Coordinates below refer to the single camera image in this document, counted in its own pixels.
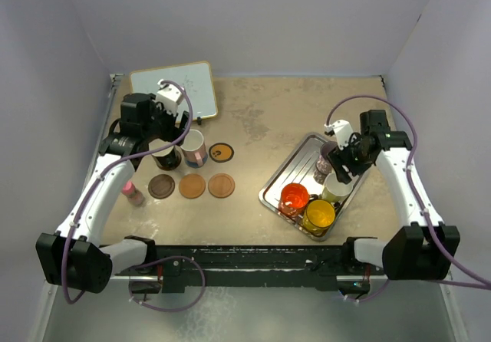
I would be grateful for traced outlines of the pale yellow mug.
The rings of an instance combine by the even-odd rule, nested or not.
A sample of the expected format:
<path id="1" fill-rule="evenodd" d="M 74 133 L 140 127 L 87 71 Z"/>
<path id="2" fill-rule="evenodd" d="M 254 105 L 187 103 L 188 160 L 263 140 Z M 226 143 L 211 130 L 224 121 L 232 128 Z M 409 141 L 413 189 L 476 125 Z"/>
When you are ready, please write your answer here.
<path id="1" fill-rule="evenodd" d="M 329 173 L 323 183 L 321 199 L 331 203 L 340 202 L 351 194 L 353 187 L 353 182 L 341 183 L 335 173 Z"/>

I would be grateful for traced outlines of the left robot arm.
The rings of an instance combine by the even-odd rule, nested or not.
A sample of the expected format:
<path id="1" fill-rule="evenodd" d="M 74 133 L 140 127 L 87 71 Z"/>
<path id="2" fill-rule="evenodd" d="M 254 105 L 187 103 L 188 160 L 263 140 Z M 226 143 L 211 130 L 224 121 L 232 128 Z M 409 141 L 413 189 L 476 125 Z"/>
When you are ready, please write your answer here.
<path id="1" fill-rule="evenodd" d="M 96 166 L 81 197 L 52 234 L 42 233 L 35 244 L 46 280 L 61 286 L 69 304 L 77 302 L 69 291 L 98 294 L 110 277 L 136 269 L 142 275 L 155 271 L 157 247 L 149 238 L 129 235 L 115 245 L 101 246 L 108 216 L 123 187 L 141 160 L 152 153 L 150 142 L 166 147 L 180 145 L 188 134 L 193 112 L 177 109 L 188 101 L 185 90 L 165 84 L 156 94 L 128 94 L 120 104 L 120 117 L 102 140 Z"/>

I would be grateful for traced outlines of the light wooden coaster bottom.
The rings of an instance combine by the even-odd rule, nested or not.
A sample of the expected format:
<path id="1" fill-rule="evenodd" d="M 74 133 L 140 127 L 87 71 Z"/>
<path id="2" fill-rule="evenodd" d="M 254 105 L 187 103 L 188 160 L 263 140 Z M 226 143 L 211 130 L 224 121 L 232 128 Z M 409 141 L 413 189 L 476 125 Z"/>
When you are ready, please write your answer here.
<path id="1" fill-rule="evenodd" d="M 208 182 L 209 192 L 219 199 L 224 199 L 232 195 L 235 187 L 234 179 L 226 173 L 217 173 Z"/>

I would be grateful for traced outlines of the light wooden coaster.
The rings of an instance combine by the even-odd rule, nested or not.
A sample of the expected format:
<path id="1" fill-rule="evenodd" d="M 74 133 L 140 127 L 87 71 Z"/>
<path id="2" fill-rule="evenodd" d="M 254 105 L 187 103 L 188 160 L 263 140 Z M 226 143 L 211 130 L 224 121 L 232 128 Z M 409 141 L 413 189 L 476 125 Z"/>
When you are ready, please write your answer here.
<path id="1" fill-rule="evenodd" d="M 235 187 L 234 179 L 226 173 L 217 173 L 208 182 L 209 192 L 219 199 L 224 199 L 232 195 Z"/>
<path id="2" fill-rule="evenodd" d="M 187 199 L 200 197 L 206 189 L 206 181 L 199 174 L 185 175 L 179 183 L 180 194 Z"/>

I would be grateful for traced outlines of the light wooden coaster top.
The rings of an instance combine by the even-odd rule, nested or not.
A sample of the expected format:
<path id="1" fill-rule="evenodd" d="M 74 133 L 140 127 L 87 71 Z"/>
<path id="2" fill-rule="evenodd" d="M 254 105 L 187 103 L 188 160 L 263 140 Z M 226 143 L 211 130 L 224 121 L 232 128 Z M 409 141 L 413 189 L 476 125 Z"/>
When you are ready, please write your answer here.
<path id="1" fill-rule="evenodd" d="M 200 197 L 206 189 L 206 181 L 199 174 L 185 175 L 179 183 L 180 194 L 187 199 Z"/>

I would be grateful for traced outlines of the purple mug black rim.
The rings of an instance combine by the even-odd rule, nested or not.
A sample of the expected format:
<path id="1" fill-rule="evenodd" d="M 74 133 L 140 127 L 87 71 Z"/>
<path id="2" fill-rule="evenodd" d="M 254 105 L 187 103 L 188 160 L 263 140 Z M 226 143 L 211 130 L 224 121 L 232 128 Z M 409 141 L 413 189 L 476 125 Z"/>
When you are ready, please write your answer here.
<path id="1" fill-rule="evenodd" d="M 331 164 L 328 161 L 328 154 L 337 146 L 335 141 L 328 141 L 321 146 L 314 173 L 314 180 L 317 183 L 323 184 L 327 175 L 332 171 Z"/>

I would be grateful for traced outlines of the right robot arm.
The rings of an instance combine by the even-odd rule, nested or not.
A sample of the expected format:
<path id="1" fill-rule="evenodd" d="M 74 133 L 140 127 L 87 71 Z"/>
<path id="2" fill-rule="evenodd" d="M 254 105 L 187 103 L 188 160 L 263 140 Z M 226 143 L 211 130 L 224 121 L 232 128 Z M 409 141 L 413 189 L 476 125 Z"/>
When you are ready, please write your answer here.
<path id="1" fill-rule="evenodd" d="M 325 124 L 337 146 L 328 153 L 336 180 L 349 184 L 376 166 L 394 202 L 400 229 L 388 242 L 350 237 L 341 255 L 342 268 L 358 274 L 368 264 L 383 269 L 390 280 L 443 280 L 450 269 L 446 253 L 455 255 L 460 234 L 445 225 L 431 204 L 411 158 L 412 144 L 404 131 L 390 128 L 384 110 L 360 115 L 360 129 L 346 120 Z"/>

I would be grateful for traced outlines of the dark wooden coaster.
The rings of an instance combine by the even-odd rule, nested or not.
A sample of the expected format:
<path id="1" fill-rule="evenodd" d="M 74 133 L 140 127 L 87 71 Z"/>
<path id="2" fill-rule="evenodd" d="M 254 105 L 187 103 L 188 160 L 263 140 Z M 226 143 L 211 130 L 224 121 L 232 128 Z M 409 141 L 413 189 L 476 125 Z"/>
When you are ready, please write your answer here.
<path id="1" fill-rule="evenodd" d="M 169 197 L 175 189 L 174 179 L 167 174 L 154 176 L 148 184 L 148 192 L 155 199 Z"/>

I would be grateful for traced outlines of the dark mug white interior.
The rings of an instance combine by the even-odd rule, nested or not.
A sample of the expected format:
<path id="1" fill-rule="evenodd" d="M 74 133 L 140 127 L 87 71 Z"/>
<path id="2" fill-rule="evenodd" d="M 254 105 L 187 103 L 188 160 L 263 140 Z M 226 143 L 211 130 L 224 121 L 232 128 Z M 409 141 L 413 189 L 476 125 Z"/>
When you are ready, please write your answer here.
<path id="1" fill-rule="evenodd" d="M 165 150 L 161 150 L 151 155 L 157 167 L 164 171 L 176 169 L 182 161 L 180 152 L 175 146 L 171 146 Z"/>

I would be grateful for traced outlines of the pink mug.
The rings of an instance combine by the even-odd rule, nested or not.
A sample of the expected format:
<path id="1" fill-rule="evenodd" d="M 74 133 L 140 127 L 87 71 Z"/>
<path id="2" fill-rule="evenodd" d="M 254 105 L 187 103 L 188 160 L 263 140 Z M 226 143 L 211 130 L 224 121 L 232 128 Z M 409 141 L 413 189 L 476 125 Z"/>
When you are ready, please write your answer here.
<path id="1" fill-rule="evenodd" d="M 201 154 L 207 153 L 203 134 L 198 130 L 191 129 L 186 135 L 180 149 L 182 153 L 184 152 L 190 152 L 190 153 L 200 152 Z"/>

